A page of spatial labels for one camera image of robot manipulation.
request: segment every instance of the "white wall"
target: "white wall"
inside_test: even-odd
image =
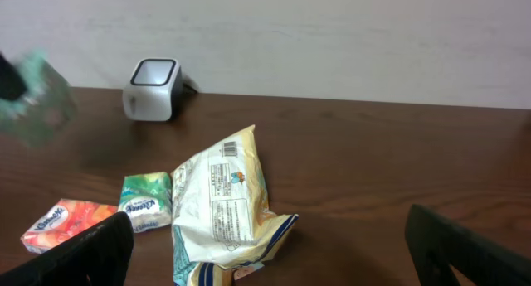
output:
[[[531,109],[531,0],[0,0],[0,49],[121,87],[177,57],[203,92]]]

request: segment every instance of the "brown table surface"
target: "brown table surface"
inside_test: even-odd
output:
[[[0,272],[60,198],[117,205],[125,175],[171,172],[250,124],[276,213],[300,215],[236,285],[418,285],[412,203],[531,257],[529,111],[199,95],[172,123],[125,118],[120,90],[75,89],[77,120],[44,148],[0,139]],[[172,284],[169,227],[135,235],[127,285]]]

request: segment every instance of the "packaging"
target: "packaging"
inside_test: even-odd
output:
[[[61,199],[21,237],[27,250],[44,253],[112,216],[116,206]]]
[[[257,262],[248,266],[242,266],[234,271],[234,280],[237,281],[249,274],[256,272],[258,269],[264,267],[264,264]]]
[[[0,99],[0,133],[30,147],[44,145],[76,115],[70,85],[40,51],[25,55],[14,68],[27,91],[14,101]]]
[[[176,285],[231,284],[234,269],[258,269],[273,258],[297,221],[269,210],[253,131],[225,138],[173,172]]]
[[[172,222],[170,191],[166,172],[128,176],[124,179],[118,211],[127,213],[136,233],[169,225]]]

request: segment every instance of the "small white speaker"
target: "small white speaker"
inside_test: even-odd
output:
[[[177,60],[144,59],[136,65],[122,93],[125,114],[133,120],[170,120],[182,92],[183,75]]]

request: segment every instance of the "kleenex logo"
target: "kleenex logo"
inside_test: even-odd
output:
[[[151,199],[151,200],[148,200],[148,201],[144,201],[141,204],[138,204],[137,206],[133,206],[133,204],[127,205],[127,207],[125,207],[125,212],[131,213],[133,211],[140,211],[140,210],[143,210],[143,209],[148,210],[149,208],[151,208],[154,205],[155,205],[155,200]]]
[[[142,231],[145,231],[149,228],[157,228],[158,227],[158,222],[156,221],[152,221],[152,222],[149,222],[149,223],[142,223],[136,227],[133,228],[134,232],[142,232]]]
[[[44,230],[48,224],[51,224],[53,221],[58,219],[61,214],[65,211],[64,208],[57,207],[57,209],[51,214],[50,217],[46,218],[44,221],[37,223],[37,227],[35,227],[35,230]]]

